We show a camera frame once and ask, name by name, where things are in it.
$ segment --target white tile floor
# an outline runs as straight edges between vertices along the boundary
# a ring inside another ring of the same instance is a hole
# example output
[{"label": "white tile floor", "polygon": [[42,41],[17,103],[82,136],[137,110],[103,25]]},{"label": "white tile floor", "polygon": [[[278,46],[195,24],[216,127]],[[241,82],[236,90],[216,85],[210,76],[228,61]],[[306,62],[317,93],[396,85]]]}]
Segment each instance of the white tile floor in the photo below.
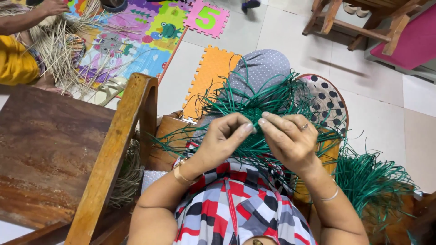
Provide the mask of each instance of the white tile floor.
[{"label": "white tile floor", "polygon": [[[436,191],[436,85],[366,61],[363,51],[348,51],[340,35],[303,36],[311,0],[263,0],[248,16],[239,8],[241,0],[207,1],[230,10],[224,33],[220,39],[194,31],[185,35],[159,86],[158,115],[181,109],[208,44],[237,54],[276,49],[297,72],[321,75],[339,88],[348,107],[349,143],[355,150],[363,153],[366,146],[382,151],[381,160],[405,166],[423,191]],[[340,12],[343,21],[364,23]],[[1,106],[6,98],[0,93]],[[0,222],[0,243],[29,231]]]}]

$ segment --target frog illustration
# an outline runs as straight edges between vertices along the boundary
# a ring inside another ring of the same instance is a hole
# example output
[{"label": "frog illustration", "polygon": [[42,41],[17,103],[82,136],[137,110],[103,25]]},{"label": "frog illustration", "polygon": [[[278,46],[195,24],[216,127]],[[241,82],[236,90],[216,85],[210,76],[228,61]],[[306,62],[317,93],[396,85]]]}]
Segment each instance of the frog illustration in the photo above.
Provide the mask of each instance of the frog illustration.
[{"label": "frog illustration", "polygon": [[180,31],[181,28],[176,29],[175,25],[173,25],[171,23],[166,23],[166,22],[162,22],[160,25],[162,26],[162,28],[157,29],[157,31],[160,31],[157,34],[157,37],[159,39],[161,39],[163,37],[175,39],[176,37],[182,36],[182,31]]}]

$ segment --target shoe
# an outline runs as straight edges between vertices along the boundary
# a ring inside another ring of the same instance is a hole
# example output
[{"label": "shoe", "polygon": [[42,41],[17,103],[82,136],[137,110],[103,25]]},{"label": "shoe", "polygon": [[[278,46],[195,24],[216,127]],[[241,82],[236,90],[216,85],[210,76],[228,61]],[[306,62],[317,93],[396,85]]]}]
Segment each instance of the shoe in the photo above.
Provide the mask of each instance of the shoe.
[{"label": "shoe", "polygon": [[243,3],[241,9],[246,14],[248,9],[257,8],[259,6],[260,6],[259,0],[250,0],[246,3]]},{"label": "shoe", "polygon": [[349,3],[344,3],[344,10],[349,14],[354,14],[357,11],[358,7],[351,5]]},{"label": "shoe", "polygon": [[368,15],[368,13],[369,13],[369,10],[362,10],[361,7],[358,7],[357,11],[356,11],[356,15],[360,18],[364,18],[365,16]]}]

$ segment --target wooden stool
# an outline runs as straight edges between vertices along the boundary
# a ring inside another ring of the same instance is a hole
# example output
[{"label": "wooden stool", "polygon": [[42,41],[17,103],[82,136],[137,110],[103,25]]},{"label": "wooden stool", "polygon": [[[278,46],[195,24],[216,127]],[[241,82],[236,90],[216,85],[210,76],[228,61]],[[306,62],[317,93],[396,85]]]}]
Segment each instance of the wooden stool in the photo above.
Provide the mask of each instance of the wooden stool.
[{"label": "wooden stool", "polygon": [[[421,6],[429,0],[314,0],[312,5],[312,16],[303,30],[303,35],[312,29],[317,18],[324,18],[321,34],[328,34],[333,25],[358,32],[353,42],[348,46],[348,50],[353,51],[364,37],[371,37],[379,41],[386,42],[383,54],[392,55],[398,44],[398,39],[404,27],[410,20],[410,16],[418,13]],[[371,11],[371,16],[363,26],[358,26],[336,20],[336,13],[343,2],[361,7]],[[322,12],[323,8],[329,3],[328,10]],[[392,18],[389,29],[375,29],[383,19]]]}]

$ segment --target number 5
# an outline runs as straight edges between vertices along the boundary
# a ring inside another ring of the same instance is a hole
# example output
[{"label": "number 5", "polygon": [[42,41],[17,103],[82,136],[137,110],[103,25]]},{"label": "number 5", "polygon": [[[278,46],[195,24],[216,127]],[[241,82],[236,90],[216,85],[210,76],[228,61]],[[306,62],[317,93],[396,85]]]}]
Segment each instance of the number 5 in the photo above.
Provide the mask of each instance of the number 5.
[{"label": "number 5", "polygon": [[214,16],[210,14],[216,14],[219,15],[220,12],[218,10],[214,10],[209,7],[203,7],[203,9],[198,13],[198,16],[204,19],[208,19],[209,21],[205,23],[202,19],[195,19],[195,23],[206,30],[212,29],[215,26],[216,19]]}]

